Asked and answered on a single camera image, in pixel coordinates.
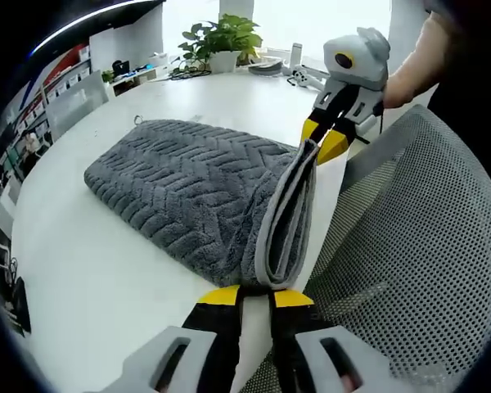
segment white table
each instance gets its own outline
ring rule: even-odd
[[[26,282],[29,348],[57,391],[100,390],[122,362],[169,325],[181,326],[214,286],[172,260],[104,206],[83,172],[144,120],[180,119],[229,127],[298,145],[316,92],[284,78],[211,75],[151,82],[80,120],[40,159],[16,206],[12,254]],[[336,205],[346,155],[318,168],[305,266],[309,279]],[[268,303],[245,303],[234,391],[270,348]]]

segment potted plant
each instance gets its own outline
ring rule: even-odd
[[[115,72],[113,70],[107,70],[107,71],[102,71],[101,73],[101,80],[104,82],[104,86],[106,88],[109,88],[109,84],[113,81],[115,78]]]
[[[257,57],[255,47],[262,45],[262,39],[255,34],[253,21],[239,16],[224,14],[218,23],[196,23],[191,31],[184,31],[183,37],[189,42],[178,45],[186,51],[183,62],[188,69],[206,69],[209,63],[213,73],[233,72],[236,61],[247,64],[249,57]],[[180,67],[173,73],[182,72]]]

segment wall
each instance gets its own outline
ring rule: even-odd
[[[163,3],[163,52],[175,58],[183,54],[178,45],[185,42],[183,31],[203,20],[218,20],[219,0],[172,0]]]
[[[154,52],[164,51],[162,42],[162,6],[159,5],[147,12],[133,24],[135,65],[143,66],[148,63],[149,56]]]
[[[92,70],[110,70],[115,60],[133,68],[147,63],[153,52],[162,52],[162,5],[132,25],[107,29],[89,38]]]
[[[7,119],[7,123],[14,121],[18,116],[18,113],[20,112],[20,105],[22,103],[22,100],[24,99],[25,92],[27,91],[27,86],[28,84],[21,88],[18,93],[13,97],[13,99],[9,101],[6,109],[4,109],[3,117],[4,119]]]
[[[218,14],[218,18],[220,19],[223,14],[229,14],[253,19],[254,8],[254,0],[220,0],[220,13]]]
[[[107,29],[89,37],[92,71],[110,70],[117,60],[115,29]]]
[[[134,35],[134,25],[126,25],[115,29],[115,50],[115,60],[129,61],[131,68],[137,65],[135,61],[137,40]]]

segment gray towel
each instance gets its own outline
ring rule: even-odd
[[[219,286],[282,289],[302,268],[318,147],[178,120],[138,125],[86,170],[109,208]]]

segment white plant pot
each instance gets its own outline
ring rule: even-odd
[[[235,72],[238,55],[240,51],[213,53],[209,58],[209,66],[213,74]]]

